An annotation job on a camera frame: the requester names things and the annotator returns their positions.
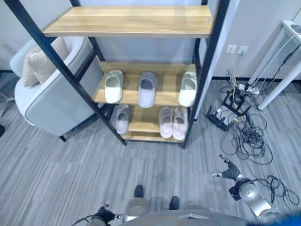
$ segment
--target beige pillow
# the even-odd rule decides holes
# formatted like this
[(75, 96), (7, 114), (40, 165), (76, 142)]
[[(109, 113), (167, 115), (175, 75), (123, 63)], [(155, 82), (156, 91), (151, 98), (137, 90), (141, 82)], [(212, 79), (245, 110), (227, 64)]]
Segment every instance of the beige pillow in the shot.
[[(53, 49), (58, 53), (62, 60), (65, 60), (69, 52), (63, 37), (58, 37), (51, 43)], [(41, 84), (52, 75), (56, 70), (55, 65), (50, 61), (46, 54), (38, 47), (30, 51), (28, 65)]]
[(39, 82), (35, 74), (33, 73), (31, 67), (28, 64), (29, 55), (32, 52), (28, 52), (24, 59), (23, 72), (22, 72), (22, 82), (24, 87), (33, 86)]

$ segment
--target power strip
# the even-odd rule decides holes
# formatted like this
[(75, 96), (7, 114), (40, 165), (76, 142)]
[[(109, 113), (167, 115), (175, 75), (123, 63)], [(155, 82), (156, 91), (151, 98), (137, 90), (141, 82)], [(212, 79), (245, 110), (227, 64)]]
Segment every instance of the power strip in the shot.
[(243, 84), (240, 84), (238, 88), (244, 92), (249, 92), (249, 93), (256, 94), (256, 95), (259, 94), (259, 88), (252, 88), (249, 86), (248, 89), (245, 90), (245, 85), (243, 85)]

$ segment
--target black shoe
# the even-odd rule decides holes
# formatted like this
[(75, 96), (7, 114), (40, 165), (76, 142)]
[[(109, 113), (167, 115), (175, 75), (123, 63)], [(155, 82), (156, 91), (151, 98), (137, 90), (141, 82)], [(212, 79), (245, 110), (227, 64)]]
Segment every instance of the black shoe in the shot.
[(169, 204), (169, 210), (179, 210), (180, 209), (180, 198), (178, 196), (174, 196), (171, 198)]
[(4, 133), (5, 129), (3, 126), (0, 125), (0, 137), (2, 136), (2, 134)]
[(137, 185), (134, 192), (134, 198), (143, 198), (144, 190), (142, 185)]

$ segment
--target shoe rack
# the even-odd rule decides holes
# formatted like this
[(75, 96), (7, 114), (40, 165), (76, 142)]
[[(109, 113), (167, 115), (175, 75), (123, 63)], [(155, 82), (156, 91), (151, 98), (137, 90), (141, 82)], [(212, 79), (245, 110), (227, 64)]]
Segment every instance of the shoe rack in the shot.
[[(60, 70), (66, 80), (74, 87), (81, 98), (91, 107), (111, 132), (126, 145), (125, 139), (180, 142), (186, 147), (196, 114), (198, 100), (208, 75), (213, 54), (221, 32), (230, 0), (220, 1), (215, 18), (212, 18), (207, 0), (201, 5), (190, 6), (80, 6), (78, 0), (70, 0), (72, 7), (55, 18), (42, 31), (37, 27), (19, 0), (4, 0), (17, 19)], [(93, 47), (91, 53), (74, 74), (66, 67), (50, 45), (57, 36), (87, 36)], [(148, 37), (148, 38), (191, 38), (195, 39), (191, 64), (136, 64), (105, 62), (95, 36), (107, 37)], [(207, 40), (207, 50), (203, 68), (200, 65), (200, 39)], [(120, 69), (125, 75), (123, 97), (119, 103), (132, 107), (129, 132), (122, 137), (116, 133), (110, 117), (96, 103), (105, 103), (104, 78), (93, 98), (83, 89), (80, 78), (85, 73), (91, 59), (95, 56), (101, 61), (104, 73)], [(142, 109), (138, 105), (138, 85), (141, 72), (153, 72), (158, 78), (155, 105)], [(196, 71), (198, 89), (195, 104), (188, 108), (188, 129), (183, 141), (164, 139), (159, 134), (158, 111), (162, 106), (179, 106), (178, 95), (182, 76), (186, 71)]]
[[(158, 115), (163, 106), (179, 107), (178, 96), (180, 93), (182, 77), (187, 71), (195, 71), (195, 65), (189, 64), (139, 64), (139, 63), (107, 63), (101, 62), (103, 73), (119, 69), (124, 74), (122, 99), (119, 104), (131, 105), (131, 120), (129, 131), (122, 135), (124, 139), (182, 142), (173, 138), (161, 137)], [(158, 79), (155, 105), (151, 108), (141, 108), (138, 105), (139, 79), (144, 71), (153, 72)], [(105, 75), (94, 95), (97, 103), (105, 102)]]

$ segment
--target slipper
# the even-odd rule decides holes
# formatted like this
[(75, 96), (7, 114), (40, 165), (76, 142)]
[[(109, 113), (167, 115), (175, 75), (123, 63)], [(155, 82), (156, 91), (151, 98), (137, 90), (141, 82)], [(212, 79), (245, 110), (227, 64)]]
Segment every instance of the slipper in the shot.
[(106, 75), (105, 100), (108, 103), (116, 103), (122, 98), (122, 86), (124, 75), (121, 70), (112, 70)]
[(139, 106), (152, 107), (155, 104), (158, 80), (154, 73), (143, 72), (139, 81)]
[(128, 131), (131, 109), (129, 105), (118, 105), (116, 131), (118, 134), (125, 134)]
[(187, 129), (187, 112), (180, 107), (176, 107), (173, 112), (173, 118), (173, 137), (176, 140), (183, 140)]
[(173, 111), (170, 107), (162, 107), (159, 111), (160, 135), (170, 138), (173, 135)]
[(195, 72), (186, 72), (183, 75), (179, 104), (185, 107), (193, 105), (197, 93), (197, 77)]

